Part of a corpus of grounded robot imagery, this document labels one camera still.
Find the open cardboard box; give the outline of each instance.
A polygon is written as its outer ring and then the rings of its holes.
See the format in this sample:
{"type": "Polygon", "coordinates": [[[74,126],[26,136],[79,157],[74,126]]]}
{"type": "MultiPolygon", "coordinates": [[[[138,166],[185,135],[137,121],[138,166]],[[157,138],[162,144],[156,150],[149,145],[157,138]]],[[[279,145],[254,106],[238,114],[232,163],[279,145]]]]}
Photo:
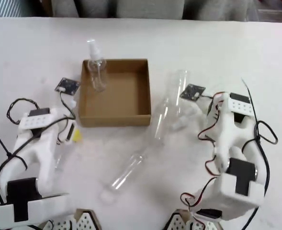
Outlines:
{"type": "Polygon", "coordinates": [[[107,60],[107,89],[96,92],[82,63],[79,117],[84,127],[148,126],[151,118],[146,59],[107,60]]]}

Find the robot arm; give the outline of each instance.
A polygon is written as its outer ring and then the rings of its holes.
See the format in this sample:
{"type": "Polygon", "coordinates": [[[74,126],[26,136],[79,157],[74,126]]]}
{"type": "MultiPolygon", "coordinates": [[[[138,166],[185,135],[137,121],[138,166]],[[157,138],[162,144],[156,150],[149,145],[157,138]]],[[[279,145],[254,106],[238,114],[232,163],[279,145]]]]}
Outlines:
{"type": "MultiPolygon", "coordinates": [[[[63,118],[66,113],[66,109],[45,108],[25,114],[18,127],[14,151],[42,128],[63,118]]],[[[0,206],[0,229],[42,223],[57,216],[74,213],[69,195],[51,194],[55,171],[54,152],[59,130],[63,130],[62,137],[66,135],[62,142],[69,144],[76,128],[75,120],[67,121],[67,125],[63,121],[63,124],[51,126],[18,153],[28,166],[39,163],[37,178],[17,180],[17,176],[25,169],[18,158],[13,158],[2,169],[0,194],[5,205],[0,206]]]]}
{"type": "Polygon", "coordinates": [[[214,140],[215,165],[220,175],[195,197],[190,207],[198,218],[208,221],[230,220],[259,207],[264,199],[266,169],[254,141],[255,118],[247,97],[221,93],[215,96],[207,114],[205,135],[214,140]]]}

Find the red wire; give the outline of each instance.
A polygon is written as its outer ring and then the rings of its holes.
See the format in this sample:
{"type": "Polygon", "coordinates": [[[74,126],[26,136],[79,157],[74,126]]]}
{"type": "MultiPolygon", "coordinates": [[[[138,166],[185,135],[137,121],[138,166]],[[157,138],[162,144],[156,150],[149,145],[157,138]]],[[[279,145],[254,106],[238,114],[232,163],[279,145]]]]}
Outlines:
{"type": "Polygon", "coordinates": [[[194,204],[190,205],[189,207],[195,207],[196,205],[199,204],[199,202],[201,201],[201,199],[202,199],[202,197],[203,197],[203,193],[204,193],[204,191],[206,190],[208,184],[209,184],[212,180],[214,180],[214,179],[216,179],[216,178],[217,178],[217,177],[212,177],[212,178],[207,182],[207,184],[203,187],[203,189],[202,189],[202,191],[201,191],[201,193],[200,193],[200,195],[199,195],[197,201],[196,201],[194,204]]]}
{"type": "Polygon", "coordinates": [[[216,155],[214,155],[214,157],[213,157],[212,160],[208,160],[208,161],[206,161],[206,162],[204,163],[204,166],[206,167],[206,170],[208,171],[208,173],[209,173],[211,176],[219,176],[219,175],[220,175],[220,174],[215,174],[215,173],[213,173],[213,172],[209,169],[209,167],[207,166],[208,163],[213,162],[215,159],[216,159],[216,155]]]}
{"type": "Polygon", "coordinates": [[[201,138],[200,135],[201,135],[203,132],[208,131],[209,129],[213,128],[213,127],[216,125],[216,123],[217,123],[217,121],[218,121],[218,118],[219,118],[219,111],[217,111],[217,120],[214,122],[214,124],[211,125],[210,127],[206,128],[206,129],[204,129],[203,131],[201,131],[201,132],[197,135],[197,138],[198,138],[199,140],[208,140],[208,141],[212,142],[211,139],[208,139],[208,138],[201,138]]]}
{"type": "Polygon", "coordinates": [[[216,95],[221,94],[221,93],[225,93],[225,91],[217,92],[216,94],[213,95],[213,98],[214,98],[216,95]]]}
{"type": "Polygon", "coordinates": [[[185,206],[190,206],[190,203],[188,202],[188,199],[187,199],[187,198],[184,199],[186,203],[183,201],[183,199],[182,199],[182,196],[183,196],[183,195],[186,195],[186,196],[188,196],[189,198],[192,197],[192,198],[194,198],[194,199],[195,199],[195,196],[192,195],[191,193],[182,193],[182,194],[180,195],[180,201],[181,201],[185,206]]]}
{"type": "Polygon", "coordinates": [[[203,230],[205,230],[206,229],[206,225],[202,222],[202,221],[200,221],[200,220],[198,220],[198,219],[196,219],[195,217],[193,217],[197,222],[199,222],[200,224],[202,224],[203,225],[203,230]]]}

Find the spray nozzle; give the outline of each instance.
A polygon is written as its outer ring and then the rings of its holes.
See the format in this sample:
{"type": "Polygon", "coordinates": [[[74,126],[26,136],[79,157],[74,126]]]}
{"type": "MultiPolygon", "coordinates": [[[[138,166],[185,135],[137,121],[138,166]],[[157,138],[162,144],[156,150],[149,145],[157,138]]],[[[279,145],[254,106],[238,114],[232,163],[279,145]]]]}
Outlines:
{"type": "Polygon", "coordinates": [[[90,58],[93,61],[99,60],[102,58],[101,56],[101,52],[96,44],[95,39],[90,39],[87,41],[89,44],[89,54],[90,54],[90,58]]]}

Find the white table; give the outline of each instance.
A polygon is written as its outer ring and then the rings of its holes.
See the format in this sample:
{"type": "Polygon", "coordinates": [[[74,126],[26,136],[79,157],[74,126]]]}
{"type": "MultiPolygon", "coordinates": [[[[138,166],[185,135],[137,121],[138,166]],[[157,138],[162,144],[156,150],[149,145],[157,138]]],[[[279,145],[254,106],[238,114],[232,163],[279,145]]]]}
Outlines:
{"type": "MultiPolygon", "coordinates": [[[[6,118],[10,103],[26,97],[41,107],[53,106],[59,80],[79,79],[90,37],[97,39],[106,58],[148,59],[153,107],[170,71],[188,69],[192,83],[247,94],[243,77],[258,117],[280,139],[277,146],[263,142],[271,183],[249,229],[282,229],[282,23],[0,18],[0,136],[8,147],[13,147],[17,131],[6,118]]],[[[12,116],[18,119],[30,108],[20,104],[12,116]]],[[[58,186],[79,207],[94,209],[104,230],[161,229],[176,208],[183,208],[180,193],[195,192],[209,178],[203,164],[211,157],[211,146],[196,139],[199,128],[192,121],[188,129],[169,136],[163,152],[148,159],[116,204],[104,205],[98,198],[101,190],[141,145],[144,130],[83,128],[83,143],[62,168],[58,186]]],[[[0,146],[0,164],[5,158],[0,146]]],[[[222,225],[239,230],[248,217],[222,225]]]]}

